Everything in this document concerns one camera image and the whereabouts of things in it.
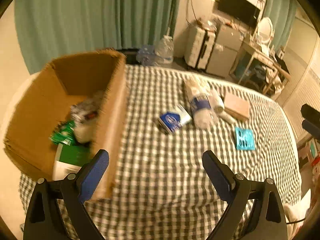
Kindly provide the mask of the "teal pill blister pack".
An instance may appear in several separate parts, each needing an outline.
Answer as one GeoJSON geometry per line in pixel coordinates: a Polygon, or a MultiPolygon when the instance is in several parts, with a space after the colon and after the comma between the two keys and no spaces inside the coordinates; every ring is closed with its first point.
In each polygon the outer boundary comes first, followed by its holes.
{"type": "Polygon", "coordinates": [[[235,128],[235,144],[237,150],[255,150],[254,134],[251,129],[235,128]]]}

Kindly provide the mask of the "clear plastic water bottle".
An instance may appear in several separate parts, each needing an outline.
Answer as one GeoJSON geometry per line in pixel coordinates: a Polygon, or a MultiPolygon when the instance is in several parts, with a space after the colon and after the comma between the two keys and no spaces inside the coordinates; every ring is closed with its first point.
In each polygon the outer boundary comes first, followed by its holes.
{"type": "Polygon", "coordinates": [[[210,85],[198,77],[184,80],[194,124],[199,129],[211,129],[217,123],[217,116],[210,104],[210,85]]]}

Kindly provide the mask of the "green white packet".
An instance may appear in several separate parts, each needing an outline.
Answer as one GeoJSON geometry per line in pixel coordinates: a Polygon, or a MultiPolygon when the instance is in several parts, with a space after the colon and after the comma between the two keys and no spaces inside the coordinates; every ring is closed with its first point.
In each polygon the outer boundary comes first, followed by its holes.
{"type": "Polygon", "coordinates": [[[76,144],[76,139],[74,136],[75,123],[73,120],[60,122],[52,131],[49,139],[52,143],[64,144],[72,146],[76,144]]]}

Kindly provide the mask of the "checkered bed sheet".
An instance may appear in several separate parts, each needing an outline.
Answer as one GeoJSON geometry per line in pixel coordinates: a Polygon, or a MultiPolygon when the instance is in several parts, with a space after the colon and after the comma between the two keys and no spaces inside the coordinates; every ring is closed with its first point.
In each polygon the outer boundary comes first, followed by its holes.
{"type": "Polygon", "coordinates": [[[249,119],[236,127],[252,130],[255,149],[240,151],[235,127],[223,120],[210,129],[190,122],[172,134],[157,126],[157,118],[172,107],[190,108],[184,81],[191,72],[128,65],[126,74],[129,97],[112,197],[85,203],[106,239],[207,238],[227,204],[202,166],[206,150],[247,179],[272,178],[284,204],[300,201],[295,137],[275,101],[226,81],[207,80],[220,95],[232,93],[249,103],[249,119]]]}

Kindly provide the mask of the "brown cardboard box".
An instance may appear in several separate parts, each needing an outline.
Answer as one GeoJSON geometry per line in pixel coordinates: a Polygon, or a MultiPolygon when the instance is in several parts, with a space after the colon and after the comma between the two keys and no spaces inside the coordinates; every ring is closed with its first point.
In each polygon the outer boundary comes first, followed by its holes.
{"type": "Polygon", "coordinates": [[[101,92],[91,154],[104,149],[110,160],[93,199],[110,198],[126,119],[125,63],[125,55],[113,49],[48,62],[14,106],[5,130],[4,150],[16,167],[32,179],[52,179],[56,148],[50,134],[69,117],[72,105],[101,92]]]}

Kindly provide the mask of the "white cream tube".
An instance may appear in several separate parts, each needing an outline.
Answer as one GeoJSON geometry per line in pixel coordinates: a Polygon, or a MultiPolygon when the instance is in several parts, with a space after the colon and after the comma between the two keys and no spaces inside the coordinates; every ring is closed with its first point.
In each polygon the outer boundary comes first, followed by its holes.
{"type": "Polygon", "coordinates": [[[224,121],[226,121],[227,123],[229,123],[231,125],[236,123],[236,120],[231,115],[226,113],[225,111],[220,112],[217,115],[218,115],[218,117],[222,118],[224,121]]]}

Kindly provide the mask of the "flat tan cardboard box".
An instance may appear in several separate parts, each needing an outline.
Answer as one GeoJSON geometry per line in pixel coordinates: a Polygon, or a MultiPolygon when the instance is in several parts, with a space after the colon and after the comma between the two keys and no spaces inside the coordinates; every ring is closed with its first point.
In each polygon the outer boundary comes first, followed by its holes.
{"type": "Polygon", "coordinates": [[[225,112],[231,115],[233,118],[240,121],[249,120],[249,102],[229,92],[225,92],[224,96],[225,112]]]}

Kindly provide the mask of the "blue white medicine box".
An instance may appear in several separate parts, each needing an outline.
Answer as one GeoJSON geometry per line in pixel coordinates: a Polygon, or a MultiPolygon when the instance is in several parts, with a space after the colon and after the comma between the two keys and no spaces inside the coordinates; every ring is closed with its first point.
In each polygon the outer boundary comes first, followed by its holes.
{"type": "Polygon", "coordinates": [[[181,129],[184,125],[191,122],[191,120],[190,114],[181,105],[176,105],[163,113],[159,117],[158,122],[167,133],[171,134],[181,129]]]}

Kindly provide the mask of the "white dressing table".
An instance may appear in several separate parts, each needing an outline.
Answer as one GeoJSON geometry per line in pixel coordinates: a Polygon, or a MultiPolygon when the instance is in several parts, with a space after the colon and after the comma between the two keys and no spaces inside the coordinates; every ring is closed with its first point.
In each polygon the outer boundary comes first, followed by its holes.
{"type": "Polygon", "coordinates": [[[268,97],[281,94],[291,79],[275,57],[249,42],[242,43],[229,74],[237,84],[268,97]]]}

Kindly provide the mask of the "grey mini fridge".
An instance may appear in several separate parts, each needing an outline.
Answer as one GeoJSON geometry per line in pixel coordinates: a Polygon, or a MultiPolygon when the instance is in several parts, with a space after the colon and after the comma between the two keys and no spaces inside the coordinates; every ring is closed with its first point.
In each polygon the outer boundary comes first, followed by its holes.
{"type": "Polygon", "coordinates": [[[206,72],[227,77],[243,42],[240,31],[227,25],[219,25],[206,72]]]}

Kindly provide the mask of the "white oval vanity mirror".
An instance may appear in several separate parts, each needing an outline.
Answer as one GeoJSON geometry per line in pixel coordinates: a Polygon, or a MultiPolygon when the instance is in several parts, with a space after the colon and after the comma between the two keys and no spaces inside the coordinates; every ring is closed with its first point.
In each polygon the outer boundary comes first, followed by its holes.
{"type": "Polygon", "coordinates": [[[255,38],[259,44],[269,46],[274,37],[274,28],[269,17],[264,17],[258,23],[255,38]]]}

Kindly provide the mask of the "white suitcase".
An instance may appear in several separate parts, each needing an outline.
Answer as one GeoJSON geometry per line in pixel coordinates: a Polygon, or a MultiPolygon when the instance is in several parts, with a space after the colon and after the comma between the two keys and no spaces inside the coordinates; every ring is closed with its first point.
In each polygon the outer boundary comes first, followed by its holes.
{"type": "Polygon", "coordinates": [[[205,71],[215,42],[215,32],[193,25],[189,29],[184,51],[186,64],[195,70],[205,71]]]}

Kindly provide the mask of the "large clear water jug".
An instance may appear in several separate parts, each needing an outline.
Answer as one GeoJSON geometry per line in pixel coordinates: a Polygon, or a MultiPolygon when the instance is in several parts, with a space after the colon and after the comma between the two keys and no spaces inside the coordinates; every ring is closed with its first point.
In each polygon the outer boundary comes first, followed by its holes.
{"type": "Polygon", "coordinates": [[[174,59],[174,43],[171,36],[164,35],[155,46],[155,64],[169,66],[174,59]]]}

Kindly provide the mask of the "green curtain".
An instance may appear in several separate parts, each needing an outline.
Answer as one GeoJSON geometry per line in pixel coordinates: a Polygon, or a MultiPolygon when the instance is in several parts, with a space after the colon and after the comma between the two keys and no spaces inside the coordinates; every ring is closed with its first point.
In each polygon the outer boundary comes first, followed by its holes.
{"type": "Polygon", "coordinates": [[[274,38],[271,45],[274,46],[275,51],[285,47],[297,7],[296,0],[266,0],[263,17],[268,17],[273,24],[274,38]]]}
{"type": "Polygon", "coordinates": [[[30,74],[67,54],[156,44],[175,31],[180,0],[15,0],[15,25],[30,74]]]}

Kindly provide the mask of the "black wall television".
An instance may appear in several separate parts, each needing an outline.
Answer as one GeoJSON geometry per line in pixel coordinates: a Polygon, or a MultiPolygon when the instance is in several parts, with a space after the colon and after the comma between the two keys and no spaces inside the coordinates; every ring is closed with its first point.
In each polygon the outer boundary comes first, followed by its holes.
{"type": "Polygon", "coordinates": [[[247,0],[219,0],[217,9],[250,28],[257,26],[260,9],[247,0]]]}

